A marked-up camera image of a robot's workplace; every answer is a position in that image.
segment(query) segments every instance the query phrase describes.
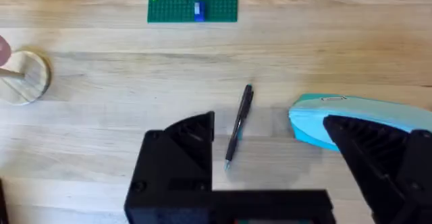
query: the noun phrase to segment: blue object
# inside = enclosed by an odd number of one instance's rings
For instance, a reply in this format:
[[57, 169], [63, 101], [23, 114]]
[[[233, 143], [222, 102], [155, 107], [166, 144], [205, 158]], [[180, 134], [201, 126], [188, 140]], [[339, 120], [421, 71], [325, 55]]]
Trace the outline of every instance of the blue object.
[[296, 139], [330, 150], [339, 150], [324, 128], [328, 115], [382, 123], [411, 132], [432, 131], [432, 112], [408, 105], [338, 94], [303, 94], [288, 113]]
[[204, 22], [204, 14], [205, 14], [205, 4], [202, 1], [195, 2], [194, 7], [194, 13], [195, 13], [195, 22]]

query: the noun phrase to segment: pen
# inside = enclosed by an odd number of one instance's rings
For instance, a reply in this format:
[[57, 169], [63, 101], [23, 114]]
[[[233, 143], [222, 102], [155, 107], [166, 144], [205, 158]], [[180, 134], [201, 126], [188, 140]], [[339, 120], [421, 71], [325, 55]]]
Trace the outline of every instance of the pen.
[[252, 85], [248, 84], [244, 89], [242, 101], [240, 102], [240, 108], [238, 109], [237, 113], [236, 123], [234, 124], [234, 130], [232, 132], [231, 138], [229, 139], [228, 150], [225, 156], [225, 170], [230, 168], [230, 163], [236, 151], [237, 143], [242, 137], [244, 122], [248, 117], [253, 96], [254, 91], [252, 89]]

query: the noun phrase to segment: green lego baseplate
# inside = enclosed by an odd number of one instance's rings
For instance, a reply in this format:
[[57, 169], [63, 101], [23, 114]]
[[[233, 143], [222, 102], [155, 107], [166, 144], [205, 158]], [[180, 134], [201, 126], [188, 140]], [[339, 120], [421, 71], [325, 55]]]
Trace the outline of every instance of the green lego baseplate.
[[195, 3], [204, 5], [204, 22], [237, 22], [238, 0], [148, 0], [148, 22], [196, 22]]

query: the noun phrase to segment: wood grain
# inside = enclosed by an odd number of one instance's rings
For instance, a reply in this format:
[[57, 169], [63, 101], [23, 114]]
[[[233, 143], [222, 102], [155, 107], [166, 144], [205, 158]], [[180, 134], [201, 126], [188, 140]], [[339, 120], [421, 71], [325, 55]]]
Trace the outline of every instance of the wood grain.
[[[215, 189], [326, 188], [338, 223], [372, 223], [338, 153], [293, 139], [305, 92], [432, 109], [432, 0], [240, 0], [235, 24], [147, 24], [148, 0], [0, 0], [0, 35], [47, 51], [53, 81], [0, 105], [12, 223], [126, 223], [146, 130], [214, 110]], [[222, 169], [242, 89], [255, 97]]]

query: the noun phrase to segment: wooden disc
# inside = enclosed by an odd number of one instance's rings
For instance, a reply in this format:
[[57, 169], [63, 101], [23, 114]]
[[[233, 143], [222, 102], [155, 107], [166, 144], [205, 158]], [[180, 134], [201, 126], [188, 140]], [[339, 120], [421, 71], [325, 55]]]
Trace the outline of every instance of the wooden disc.
[[51, 82], [51, 70], [47, 61], [30, 51], [12, 53], [1, 67], [24, 75], [23, 78], [0, 78], [0, 99], [13, 105], [26, 105], [39, 99]]

